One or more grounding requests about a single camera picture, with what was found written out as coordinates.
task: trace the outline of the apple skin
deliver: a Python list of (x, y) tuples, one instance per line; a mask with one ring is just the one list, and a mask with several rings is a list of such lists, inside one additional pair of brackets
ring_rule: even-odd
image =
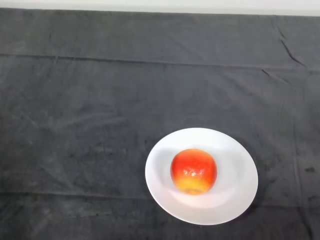
[(181, 192), (188, 195), (207, 193), (217, 179), (214, 158), (200, 149), (179, 152), (171, 163), (171, 178)]

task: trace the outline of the white plate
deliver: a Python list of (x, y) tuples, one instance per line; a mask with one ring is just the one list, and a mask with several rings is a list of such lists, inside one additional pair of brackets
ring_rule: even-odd
[[(202, 195), (179, 192), (170, 174), (175, 155), (201, 149), (213, 156), (217, 178)], [(154, 200), (172, 216), (192, 224), (216, 225), (241, 215), (258, 189), (258, 172), (247, 150), (232, 137), (212, 129), (187, 128), (161, 139), (145, 164), (145, 180)]]

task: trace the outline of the dark gray cloth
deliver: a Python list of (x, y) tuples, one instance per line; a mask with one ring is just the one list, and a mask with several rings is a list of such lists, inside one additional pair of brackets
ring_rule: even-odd
[[(0, 10), (0, 239), (320, 239), (320, 18)], [(224, 132), (259, 175), (216, 226), (162, 210), (148, 153)]]

